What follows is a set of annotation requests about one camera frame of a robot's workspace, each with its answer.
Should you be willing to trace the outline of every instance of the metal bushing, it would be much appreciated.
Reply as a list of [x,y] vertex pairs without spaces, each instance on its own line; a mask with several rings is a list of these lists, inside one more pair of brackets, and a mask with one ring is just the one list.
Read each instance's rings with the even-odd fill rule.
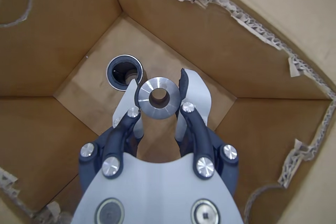
[[146,81],[139,89],[140,109],[154,119],[166,119],[172,116],[181,104],[177,85],[164,77],[155,77]]
[[138,84],[144,77],[144,69],[140,61],[131,55],[120,55],[112,59],[106,68],[108,83],[119,91],[126,91],[132,79]]

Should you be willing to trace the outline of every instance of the dark hole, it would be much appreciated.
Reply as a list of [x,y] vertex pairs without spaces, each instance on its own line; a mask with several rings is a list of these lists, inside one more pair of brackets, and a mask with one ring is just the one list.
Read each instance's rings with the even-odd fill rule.
[[169,100],[169,93],[163,88],[156,88],[149,95],[149,103],[156,108],[164,108]]
[[113,67],[112,75],[120,84],[129,85],[132,79],[138,78],[138,69],[130,62],[120,62]]

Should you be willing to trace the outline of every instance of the screw head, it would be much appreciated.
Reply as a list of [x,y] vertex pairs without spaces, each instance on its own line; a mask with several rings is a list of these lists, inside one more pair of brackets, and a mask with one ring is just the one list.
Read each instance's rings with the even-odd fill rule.
[[131,118],[136,118],[139,115],[140,111],[138,107],[131,107],[128,111],[127,111],[127,116],[131,117]]
[[105,177],[115,175],[120,167],[120,161],[116,157],[108,157],[102,164],[102,172]]
[[190,102],[186,102],[182,105],[182,109],[183,111],[190,113],[193,112],[195,110],[195,106],[193,105],[193,103]]
[[118,124],[119,124],[121,118],[122,118],[122,117],[118,117],[118,118],[114,119],[114,121],[113,121],[113,128],[115,128],[116,126],[118,126]]
[[81,148],[81,156],[87,158],[92,155],[95,146],[92,143],[86,143]]
[[201,157],[198,159],[196,169],[197,172],[205,178],[212,177],[215,171],[215,167],[212,161],[206,157]]
[[232,145],[226,144],[223,147],[223,151],[228,159],[235,159],[237,157],[237,150]]

